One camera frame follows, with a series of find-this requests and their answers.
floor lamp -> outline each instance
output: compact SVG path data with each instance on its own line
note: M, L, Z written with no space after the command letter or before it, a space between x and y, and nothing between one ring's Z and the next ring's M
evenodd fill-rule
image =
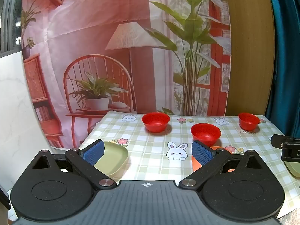
M151 37L137 22L130 22L118 25L105 48L106 50L128 48L129 74L132 83L134 83L134 81L132 76L130 48L142 46L159 46L159 43L153 37ZM133 108L134 110L137 110L134 93L133 98Z

cartoon bunny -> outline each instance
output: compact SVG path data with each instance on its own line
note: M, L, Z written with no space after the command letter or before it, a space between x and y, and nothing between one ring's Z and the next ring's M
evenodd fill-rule
M212 118L216 121L217 125L223 126L223 125L229 125L229 122L225 120L225 118Z
M168 143L168 153L167 153L167 158L169 160L174 160L174 159L179 159L181 161L184 161L188 155L185 152L185 149L188 147L188 144L181 144L178 146L178 148L176 147L176 145L173 142L169 142Z
M128 114L124 114L123 115L123 118L122 118L122 121L123 122L134 122L136 120L135 118L136 114L133 114L133 115L128 115Z

printed backdrop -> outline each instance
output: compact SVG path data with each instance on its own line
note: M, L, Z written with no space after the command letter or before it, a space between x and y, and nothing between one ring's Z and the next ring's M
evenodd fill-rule
M78 147L109 111L224 116L227 0L23 0L25 74L44 134Z

ribbed gray surface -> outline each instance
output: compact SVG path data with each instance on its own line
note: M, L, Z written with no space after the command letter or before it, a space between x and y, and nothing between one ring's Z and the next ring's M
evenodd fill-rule
M209 211L194 191L181 190L173 181L122 181L100 191L81 213L47 225L237 225ZM14 225L36 225L20 218ZM278 225L268 220L251 225Z

black circular housing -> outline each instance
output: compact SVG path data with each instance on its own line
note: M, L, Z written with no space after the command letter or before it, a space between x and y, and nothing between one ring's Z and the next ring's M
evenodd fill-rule
M284 202L280 183L268 172L245 168L217 175L204 185L202 198L216 214L230 220L267 219L278 213Z
M11 192L12 205L20 217L34 221L57 221L85 208L92 187L84 178L58 169L33 170L17 181Z

